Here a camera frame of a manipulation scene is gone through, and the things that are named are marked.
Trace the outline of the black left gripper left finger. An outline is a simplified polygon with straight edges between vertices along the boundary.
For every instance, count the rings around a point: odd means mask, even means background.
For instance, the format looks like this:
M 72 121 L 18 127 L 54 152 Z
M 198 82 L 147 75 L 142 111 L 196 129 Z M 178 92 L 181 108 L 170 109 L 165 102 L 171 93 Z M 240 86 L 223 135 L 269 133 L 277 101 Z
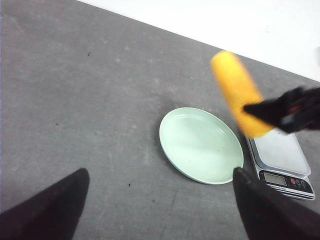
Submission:
M 0 215 L 2 240 L 71 240 L 90 184 L 80 168 Z

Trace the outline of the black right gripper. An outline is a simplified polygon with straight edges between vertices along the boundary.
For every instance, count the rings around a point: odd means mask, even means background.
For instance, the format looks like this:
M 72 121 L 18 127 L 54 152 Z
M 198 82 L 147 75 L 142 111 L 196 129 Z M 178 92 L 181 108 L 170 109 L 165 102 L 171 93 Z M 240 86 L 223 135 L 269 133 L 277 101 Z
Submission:
M 247 104 L 243 110 L 288 134 L 320 129 L 320 89 L 297 87 L 277 99 Z

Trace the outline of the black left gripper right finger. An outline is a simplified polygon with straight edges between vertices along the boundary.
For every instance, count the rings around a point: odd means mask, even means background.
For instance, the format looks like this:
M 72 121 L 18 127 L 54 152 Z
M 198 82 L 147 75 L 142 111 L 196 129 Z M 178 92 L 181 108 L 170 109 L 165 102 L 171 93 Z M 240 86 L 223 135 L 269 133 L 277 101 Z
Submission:
M 251 176 L 233 170 L 237 208 L 250 240 L 318 240 L 320 215 Z

